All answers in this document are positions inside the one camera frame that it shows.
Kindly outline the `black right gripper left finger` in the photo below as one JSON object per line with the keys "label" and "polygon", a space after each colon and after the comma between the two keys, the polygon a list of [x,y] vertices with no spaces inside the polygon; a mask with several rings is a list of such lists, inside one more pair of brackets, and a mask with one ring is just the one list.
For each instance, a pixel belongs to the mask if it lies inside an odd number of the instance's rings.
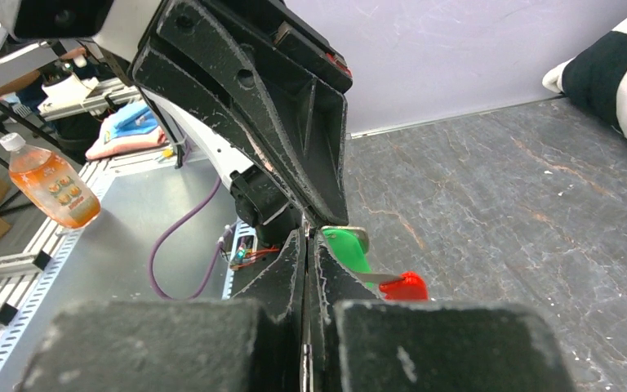
{"label": "black right gripper left finger", "polygon": [[102,301],[59,312],[21,391],[297,391],[302,229],[227,301]]}

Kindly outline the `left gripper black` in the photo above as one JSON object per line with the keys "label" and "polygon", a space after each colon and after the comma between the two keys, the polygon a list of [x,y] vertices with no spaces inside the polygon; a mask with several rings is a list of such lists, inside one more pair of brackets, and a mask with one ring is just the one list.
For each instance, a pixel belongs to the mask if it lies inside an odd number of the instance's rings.
{"label": "left gripper black", "polygon": [[283,1],[164,1],[131,79],[204,122],[311,224],[349,221],[344,57]]}

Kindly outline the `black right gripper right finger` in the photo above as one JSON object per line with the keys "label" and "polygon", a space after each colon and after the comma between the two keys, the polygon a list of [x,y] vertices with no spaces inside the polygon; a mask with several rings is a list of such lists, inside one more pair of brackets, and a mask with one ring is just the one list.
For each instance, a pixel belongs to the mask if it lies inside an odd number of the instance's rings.
{"label": "black right gripper right finger", "polygon": [[573,391],[552,328],[508,302],[384,301],[308,244],[313,383],[318,391]]}

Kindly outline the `green key tag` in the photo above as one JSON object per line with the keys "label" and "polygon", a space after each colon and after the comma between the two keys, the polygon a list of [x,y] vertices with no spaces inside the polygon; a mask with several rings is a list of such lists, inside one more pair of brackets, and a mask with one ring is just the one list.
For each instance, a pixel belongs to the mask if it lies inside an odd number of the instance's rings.
{"label": "green key tag", "polygon": [[370,273],[367,261],[370,241],[367,231],[356,226],[324,226],[322,234],[335,258],[355,273]]}

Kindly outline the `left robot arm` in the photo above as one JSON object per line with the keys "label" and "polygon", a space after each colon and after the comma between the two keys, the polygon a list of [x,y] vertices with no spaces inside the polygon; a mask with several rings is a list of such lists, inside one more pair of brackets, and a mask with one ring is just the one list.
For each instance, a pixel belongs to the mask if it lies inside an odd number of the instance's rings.
{"label": "left robot arm", "polygon": [[352,74],[284,2],[164,1],[130,75],[210,160],[262,243],[302,220],[348,224]]}

